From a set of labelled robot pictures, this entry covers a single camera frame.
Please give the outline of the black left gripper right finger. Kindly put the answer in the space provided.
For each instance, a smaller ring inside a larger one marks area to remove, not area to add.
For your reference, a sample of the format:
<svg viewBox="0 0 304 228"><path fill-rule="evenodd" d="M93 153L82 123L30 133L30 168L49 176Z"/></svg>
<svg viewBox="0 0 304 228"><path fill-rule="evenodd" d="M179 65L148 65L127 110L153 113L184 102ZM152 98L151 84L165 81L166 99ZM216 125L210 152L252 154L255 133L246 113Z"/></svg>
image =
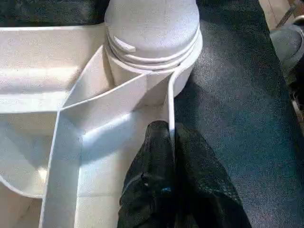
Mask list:
<svg viewBox="0 0 304 228"><path fill-rule="evenodd" d="M213 149L195 129L175 125L180 228L249 228L241 199Z"/></svg>

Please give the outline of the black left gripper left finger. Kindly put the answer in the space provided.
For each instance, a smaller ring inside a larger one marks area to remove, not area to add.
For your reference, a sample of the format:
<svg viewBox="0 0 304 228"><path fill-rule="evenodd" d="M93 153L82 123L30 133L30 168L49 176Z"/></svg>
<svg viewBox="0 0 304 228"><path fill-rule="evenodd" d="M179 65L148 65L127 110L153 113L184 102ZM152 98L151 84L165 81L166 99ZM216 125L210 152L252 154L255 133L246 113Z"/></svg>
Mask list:
<svg viewBox="0 0 304 228"><path fill-rule="evenodd" d="M168 123L151 122L130 165L119 200L117 227L172 228L175 173Z"/></svg>

